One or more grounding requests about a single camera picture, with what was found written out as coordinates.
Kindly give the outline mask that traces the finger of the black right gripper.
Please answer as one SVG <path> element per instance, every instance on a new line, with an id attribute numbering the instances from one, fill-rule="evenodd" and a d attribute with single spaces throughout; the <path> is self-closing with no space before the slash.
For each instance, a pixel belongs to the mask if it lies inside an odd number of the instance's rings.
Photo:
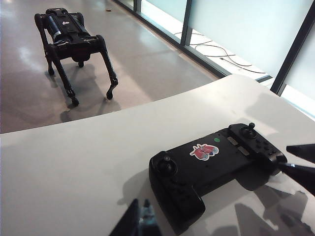
<path id="1" fill-rule="evenodd" d="M 315 194 L 315 169 L 313 167 L 279 162 L 278 168 L 307 189 L 312 195 Z"/>
<path id="2" fill-rule="evenodd" d="M 286 147 L 286 151 L 304 160 L 315 159 L 315 145 L 291 145 Z"/>

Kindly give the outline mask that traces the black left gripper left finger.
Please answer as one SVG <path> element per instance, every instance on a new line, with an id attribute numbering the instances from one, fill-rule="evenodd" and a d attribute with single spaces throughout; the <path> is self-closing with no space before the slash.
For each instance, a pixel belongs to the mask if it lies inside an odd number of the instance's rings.
<path id="1" fill-rule="evenodd" d="M 110 233 L 110 236 L 137 236 L 138 224 L 139 201 L 134 199 Z"/>

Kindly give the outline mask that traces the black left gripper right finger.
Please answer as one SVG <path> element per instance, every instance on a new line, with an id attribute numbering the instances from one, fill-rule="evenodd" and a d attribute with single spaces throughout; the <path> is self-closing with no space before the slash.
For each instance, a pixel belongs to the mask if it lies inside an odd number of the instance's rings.
<path id="1" fill-rule="evenodd" d="M 156 221 L 153 206 L 148 199 L 144 201 L 140 208 L 138 220 L 138 235 L 139 236 L 160 236 L 161 231 Z"/>

